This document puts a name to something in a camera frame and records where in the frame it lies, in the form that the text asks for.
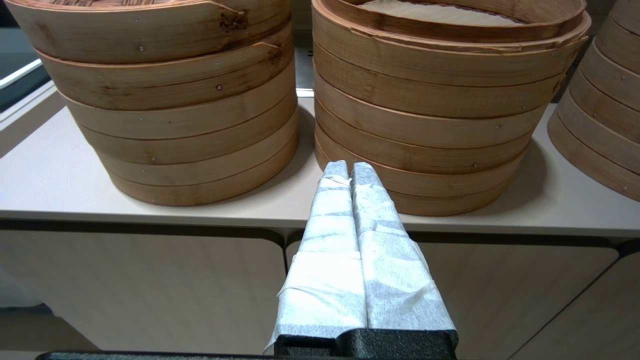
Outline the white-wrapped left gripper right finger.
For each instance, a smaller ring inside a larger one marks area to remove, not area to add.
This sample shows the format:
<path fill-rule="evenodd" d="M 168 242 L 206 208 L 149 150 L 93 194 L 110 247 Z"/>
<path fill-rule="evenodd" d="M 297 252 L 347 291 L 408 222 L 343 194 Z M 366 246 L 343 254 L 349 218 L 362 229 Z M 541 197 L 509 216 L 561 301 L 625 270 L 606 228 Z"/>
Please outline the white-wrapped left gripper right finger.
<path fill-rule="evenodd" d="M 355 162 L 350 187 L 368 327 L 455 331 L 425 256 L 409 237 L 375 169 Z"/>

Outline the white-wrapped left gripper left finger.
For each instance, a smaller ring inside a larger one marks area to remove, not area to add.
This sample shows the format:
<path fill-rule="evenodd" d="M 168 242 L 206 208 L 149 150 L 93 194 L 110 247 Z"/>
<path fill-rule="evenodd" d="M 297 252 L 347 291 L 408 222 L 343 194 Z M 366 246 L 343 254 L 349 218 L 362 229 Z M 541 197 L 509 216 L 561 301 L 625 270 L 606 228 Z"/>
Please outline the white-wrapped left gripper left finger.
<path fill-rule="evenodd" d="M 367 325 L 364 275 L 345 161 L 329 162 L 320 178 L 310 216 L 286 280 L 265 350 L 277 338 L 336 338 Z"/>

